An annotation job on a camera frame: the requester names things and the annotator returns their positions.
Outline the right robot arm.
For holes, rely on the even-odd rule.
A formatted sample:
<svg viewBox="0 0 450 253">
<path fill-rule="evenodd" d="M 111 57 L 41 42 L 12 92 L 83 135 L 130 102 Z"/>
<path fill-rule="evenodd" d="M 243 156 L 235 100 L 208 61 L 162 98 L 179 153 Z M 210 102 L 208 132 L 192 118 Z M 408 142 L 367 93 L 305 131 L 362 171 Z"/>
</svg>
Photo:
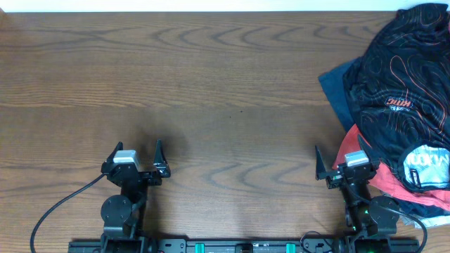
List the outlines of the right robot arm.
<svg viewBox="0 0 450 253">
<path fill-rule="evenodd" d="M 321 151 L 315 147 L 316 180 L 324 180 L 329 189 L 337 188 L 345 204 L 345 222 L 350 229 L 343 236 L 323 243 L 329 252 L 393 252 L 390 236 L 397 232 L 399 207 L 390 197 L 371 197 L 368 181 L 373 179 L 378 163 L 364 150 L 345 155 L 337 169 L 327 169 Z"/>
</svg>

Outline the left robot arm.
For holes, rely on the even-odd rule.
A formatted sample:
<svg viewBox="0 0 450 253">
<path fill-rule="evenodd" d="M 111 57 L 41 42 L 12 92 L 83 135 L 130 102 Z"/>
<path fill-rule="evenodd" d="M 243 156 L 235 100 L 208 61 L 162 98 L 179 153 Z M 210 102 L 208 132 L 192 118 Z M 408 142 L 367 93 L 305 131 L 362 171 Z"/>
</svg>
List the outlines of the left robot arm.
<svg viewBox="0 0 450 253">
<path fill-rule="evenodd" d="M 125 150 L 119 142 L 101 166 L 109 182 L 120 187 L 120 194 L 109 197 L 101 207 L 104 221 L 102 252 L 157 252 L 158 243 L 143 232 L 148 188 L 160 186 L 171 176 L 162 141 L 156 142 L 152 171 L 140 171 L 135 150 Z"/>
</svg>

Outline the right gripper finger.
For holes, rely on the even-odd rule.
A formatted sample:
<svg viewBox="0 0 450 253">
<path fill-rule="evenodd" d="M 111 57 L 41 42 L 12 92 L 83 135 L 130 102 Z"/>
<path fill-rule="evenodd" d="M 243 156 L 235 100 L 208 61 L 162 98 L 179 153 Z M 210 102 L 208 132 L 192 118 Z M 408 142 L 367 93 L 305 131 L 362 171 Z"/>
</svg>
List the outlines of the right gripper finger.
<svg viewBox="0 0 450 253">
<path fill-rule="evenodd" d="M 315 153 L 316 153 L 316 180 L 323 180 L 327 177 L 334 177 L 337 176 L 338 171 L 337 170 L 327 170 L 326 166 L 323 162 L 323 158 L 321 156 L 321 152 L 319 150 L 319 147 L 315 146 Z"/>
<path fill-rule="evenodd" d="M 369 162 L 372 164 L 378 164 L 378 153 L 365 141 L 361 135 L 358 135 L 357 139 L 359 147 L 365 152 Z"/>
</svg>

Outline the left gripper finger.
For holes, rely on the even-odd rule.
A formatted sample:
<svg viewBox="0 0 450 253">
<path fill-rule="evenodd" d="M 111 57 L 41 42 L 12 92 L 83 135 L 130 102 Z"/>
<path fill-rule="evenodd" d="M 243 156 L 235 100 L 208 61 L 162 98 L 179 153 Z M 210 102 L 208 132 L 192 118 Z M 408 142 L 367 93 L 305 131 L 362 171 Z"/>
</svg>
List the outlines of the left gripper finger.
<svg viewBox="0 0 450 253">
<path fill-rule="evenodd" d="M 169 178 L 171 176 L 171 169 L 163 153 L 162 141 L 160 139 L 156 142 L 153 165 L 162 178 Z"/>
<path fill-rule="evenodd" d="M 115 146 L 114 150 L 110 153 L 110 155 L 106 159 L 106 162 L 107 163 L 113 163 L 115 155 L 117 154 L 118 151 L 121 151 L 121 150 L 123 150 L 123 143 L 121 141 L 119 141 L 117 143 L 117 145 Z"/>
</svg>

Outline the black orange-patterned jersey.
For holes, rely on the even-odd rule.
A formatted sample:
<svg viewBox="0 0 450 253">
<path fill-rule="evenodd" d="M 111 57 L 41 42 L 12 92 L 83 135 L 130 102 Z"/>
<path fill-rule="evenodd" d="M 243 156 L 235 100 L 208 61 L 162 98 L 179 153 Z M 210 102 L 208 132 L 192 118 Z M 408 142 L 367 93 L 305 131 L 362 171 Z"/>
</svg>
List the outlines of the black orange-patterned jersey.
<svg viewBox="0 0 450 253">
<path fill-rule="evenodd" d="M 370 154 L 411 192 L 449 189 L 449 12 L 397 11 L 346 71 L 349 111 Z"/>
</svg>

